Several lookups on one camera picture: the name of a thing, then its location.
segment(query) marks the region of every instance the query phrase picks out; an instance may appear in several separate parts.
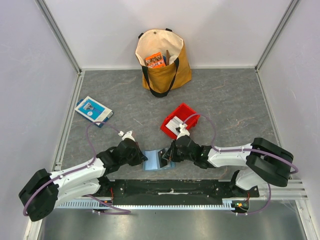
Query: gray speckled surface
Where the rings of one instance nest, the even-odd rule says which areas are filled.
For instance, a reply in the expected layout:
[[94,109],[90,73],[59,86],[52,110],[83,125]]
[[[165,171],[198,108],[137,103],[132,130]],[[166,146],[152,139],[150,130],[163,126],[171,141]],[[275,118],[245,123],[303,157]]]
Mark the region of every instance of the gray speckled surface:
[[[140,70],[86,71],[79,99],[90,96],[113,110],[108,123],[127,132],[133,130],[142,150],[169,147],[171,139],[160,126],[181,103],[210,117],[217,127],[215,144],[239,146],[263,137],[276,143],[271,121],[253,69],[195,69],[192,81],[172,90],[167,97],[156,98],[142,88]],[[66,145],[62,168],[83,163],[92,157],[85,139],[88,121],[75,114]],[[191,129],[192,139],[209,145],[210,124],[200,118]],[[96,152],[117,146],[120,137],[106,126],[92,126],[90,139]],[[236,167],[200,169],[192,162],[177,163],[171,170],[142,171],[142,166],[121,166],[108,175],[110,179],[230,179]]]

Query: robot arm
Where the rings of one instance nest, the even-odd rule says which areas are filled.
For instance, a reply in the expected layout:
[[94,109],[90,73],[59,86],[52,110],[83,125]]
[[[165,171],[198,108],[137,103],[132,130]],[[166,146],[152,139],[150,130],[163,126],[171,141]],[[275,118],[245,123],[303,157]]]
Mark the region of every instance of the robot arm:
[[[180,129],[177,139],[172,141],[169,150],[162,155],[162,158],[172,162],[190,160],[202,169],[247,166],[245,170],[236,171],[229,183],[229,191],[235,195],[247,194],[251,188],[262,183],[285,187],[288,184],[291,167],[273,157],[250,152],[250,149],[271,153],[290,163],[293,161],[291,153],[263,138],[255,138],[253,143],[237,147],[200,146],[190,138],[185,128]],[[124,164],[139,165],[147,158],[129,131],[122,137],[117,147],[100,152],[90,164],[92,160],[61,171],[50,173],[45,169],[37,171],[19,193],[24,206],[30,202],[26,209],[30,219],[38,221],[62,203],[81,196],[92,194],[104,196],[103,191],[110,189],[107,174],[117,171]],[[33,196],[49,181],[52,182]]]
[[184,125],[179,126],[180,134],[171,144],[164,157],[172,156],[173,162],[190,160],[203,169],[222,166],[248,167],[236,171],[230,182],[235,191],[248,191],[256,185],[268,183],[278,187],[286,187],[291,167],[274,157],[254,152],[262,150],[276,155],[289,163],[294,156],[283,148],[257,137],[253,143],[233,147],[199,146],[191,138]]
[[110,181],[106,175],[117,171],[120,166],[124,164],[136,166],[146,160],[132,132],[129,131],[122,137],[117,147],[100,152],[91,165],[89,163],[92,159],[61,171],[50,173],[45,169],[37,171],[21,190],[19,198],[25,206],[36,190],[56,179],[40,191],[27,207],[30,219],[35,222],[46,217],[64,202],[109,189]]

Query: black bag handle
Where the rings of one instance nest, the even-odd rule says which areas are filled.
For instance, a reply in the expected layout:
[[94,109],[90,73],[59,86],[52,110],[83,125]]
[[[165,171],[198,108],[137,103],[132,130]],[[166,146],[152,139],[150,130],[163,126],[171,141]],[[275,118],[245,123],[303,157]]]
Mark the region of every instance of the black bag handle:
[[178,67],[179,67],[179,58],[178,57],[176,58],[176,60],[174,60],[174,64],[175,64],[175,74],[174,74],[174,76],[172,78],[172,81],[171,81],[169,89],[167,91],[163,92],[163,93],[156,92],[150,87],[150,81],[149,81],[149,76],[148,76],[148,67],[147,66],[142,66],[142,72],[143,72],[144,78],[145,78],[146,83],[148,84],[150,92],[152,93],[153,96],[155,96],[157,98],[163,98],[163,97],[167,96],[168,93],[170,92],[172,86],[175,83],[176,75],[177,75],[177,71],[178,71]]
[[[169,28],[166,28],[165,29],[166,31],[169,31],[169,32],[172,32],[172,30],[171,29],[169,29]],[[142,37],[142,35],[143,35],[144,33],[142,32],[142,33],[140,33],[140,35],[138,36],[138,39],[140,39],[141,37]]]

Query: cable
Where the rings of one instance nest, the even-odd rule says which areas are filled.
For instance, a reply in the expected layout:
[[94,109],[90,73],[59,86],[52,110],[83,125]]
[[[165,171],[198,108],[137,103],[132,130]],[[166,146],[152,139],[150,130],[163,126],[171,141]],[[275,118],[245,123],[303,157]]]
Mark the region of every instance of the cable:
[[117,210],[117,211],[120,211],[120,212],[102,212],[102,211],[96,211],[96,210],[92,210],[94,213],[96,214],[104,214],[104,215],[127,215],[127,214],[130,214],[131,211],[130,210],[126,210],[126,209],[121,209],[121,208],[118,208],[118,207],[115,207],[115,206],[112,206],[110,203],[106,203],[106,202],[103,202],[101,200],[99,200],[98,198],[88,194],[86,195],[87,197],[89,198],[92,198],[96,201],[98,201],[100,204],[102,205],[105,205],[106,207],[109,207],[111,209],[114,209],[114,210]]
[[[214,122],[208,118],[207,116],[203,115],[202,113],[194,113],[190,116],[188,116],[186,118],[186,120],[183,121],[182,124],[185,124],[190,118],[194,117],[194,116],[202,116],[204,117],[205,119],[207,119],[210,123],[211,123],[211,126],[213,128],[213,138],[212,138],[212,141],[211,141],[211,147],[217,151],[217,152],[220,152],[220,153],[228,153],[228,152],[255,152],[255,153],[259,153],[259,154],[263,154],[263,155],[267,155],[267,156],[270,156],[272,158],[275,158],[277,160],[279,160],[280,162],[283,162],[284,164],[287,164],[289,165],[290,167],[292,167],[294,169],[294,171],[290,172],[291,174],[296,174],[297,172],[299,172],[299,169],[294,165],[292,164],[291,162],[283,159],[282,157],[279,157],[277,155],[274,155],[272,153],[269,153],[269,152],[266,152],[266,151],[262,151],[262,150],[258,150],[258,149],[251,149],[251,148],[244,148],[244,149],[217,149],[214,145],[214,142],[216,140],[216,135],[217,135],[217,129],[216,129],[216,126],[214,124]],[[256,211],[252,211],[252,212],[249,212],[249,213],[238,213],[237,215],[252,215],[252,214],[257,214],[257,213],[260,213],[261,211],[263,211],[264,209],[266,209],[269,205],[270,205],[270,202],[271,202],[271,187],[270,187],[270,184],[268,183],[268,188],[269,188],[269,197],[268,197],[268,200],[266,201],[266,204],[264,205],[264,207],[262,207],[261,209],[259,210],[256,210]]]
[[294,164],[292,164],[291,162],[283,159],[282,157],[279,157],[277,155],[274,155],[270,152],[267,152],[267,151],[262,151],[262,150],[259,150],[259,149],[252,149],[252,148],[239,148],[239,149],[218,149],[215,147],[214,145],[214,141],[216,139],[216,134],[217,134],[217,130],[216,130],[216,126],[214,124],[214,122],[209,119],[207,116],[203,115],[202,113],[194,113],[192,115],[190,115],[189,117],[186,118],[186,120],[183,121],[182,124],[185,124],[190,118],[194,117],[194,116],[202,116],[204,117],[205,119],[207,119],[210,123],[211,123],[211,126],[213,128],[213,138],[212,138],[212,141],[211,141],[211,147],[213,148],[213,150],[219,152],[219,153],[230,153],[230,152],[255,152],[255,153],[258,153],[258,154],[263,154],[263,155],[267,155],[269,157],[272,157],[274,159],[277,159],[279,160],[280,162],[283,162],[284,164],[286,165],[289,165],[291,168],[294,169],[294,171],[290,172],[290,174],[296,174],[297,172],[299,172],[299,169],[297,168],[297,166],[295,166]]
[[262,208],[260,208],[259,210],[251,211],[251,212],[247,212],[247,213],[238,213],[237,215],[247,216],[247,215],[257,214],[257,213],[260,213],[263,210],[265,210],[270,205],[270,202],[271,202],[271,186],[269,183],[268,183],[268,188],[269,188],[269,197],[268,197],[268,200],[266,201],[265,205]]
[[111,124],[106,123],[106,122],[104,122],[104,121],[91,122],[91,123],[86,127],[86,129],[85,129],[85,137],[86,137],[86,140],[87,140],[87,142],[88,142],[88,144],[89,144],[89,146],[90,146],[90,148],[91,148],[91,150],[92,150],[92,152],[93,152],[92,161],[89,162],[89,163],[88,163],[87,165],[85,165],[85,166],[82,166],[82,167],[73,169],[73,170],[71,170],[71,171],[62,173],[61,175],[52,178],[51,180],[49,180],[49,181],[47,181],[45,184],[43,184],[41,187],[39,187],[39,189],[37,189],[37,190],[32,194],[32,196],[29,198],[29,200],[28,200],[28,201],[26,202],[26,204],[24,205],[24,208],[23,208],[23,215],[24,215],[24,216],[26,216],[26,217],[29,216],[29,215],[28,215],[28,212],[27,212],[27,209],[28,209],[30,203],[31,203],[32,200],[33,200],[45,187],[47,187],[49,184],[53,183],[54,181],[56,181],[56,180],[58,180],[58,179],[61,179],[61,178],[65,177],[65,176],[67,176],[67,175],[69,175],[69,174],[78,172],[78,171],[80,171],[80,170],[82,170],[82,169],[86,169],[86,168],[88,168],[88,166],[91,166],[92,164],[94,164],[94,162],[96,161],[96,155],[97,155],[97,153],[96,153],[96,150],[95,150],[93,144],[91,143],[91,141],[90,141],[90,139],[89,139],[89,134],[88,134],[88,129],[89,129],[93,124],[103,124],[103,125],[107,125],[108,127],[110,127],[110,128],[112,128],[113,130],[115,130],[117,134],[120,133],[120,131],[119,131],[117,128],[115,128],[115,127],[112,126]]

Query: tan bag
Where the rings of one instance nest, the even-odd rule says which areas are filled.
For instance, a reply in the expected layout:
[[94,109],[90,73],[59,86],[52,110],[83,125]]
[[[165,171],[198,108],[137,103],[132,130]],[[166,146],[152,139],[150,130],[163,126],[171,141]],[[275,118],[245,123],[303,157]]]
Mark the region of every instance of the tan bag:
[[[177,56],[173,63],[160,68],[146,66],[147,57],[158,52],[165,56],[167,50],[170,56]],[[135,55],[142,67],[142,86],[158,98],[167,96],[171,89],[179,88],[192,79],[185,42],[168,28],[141,33]]]

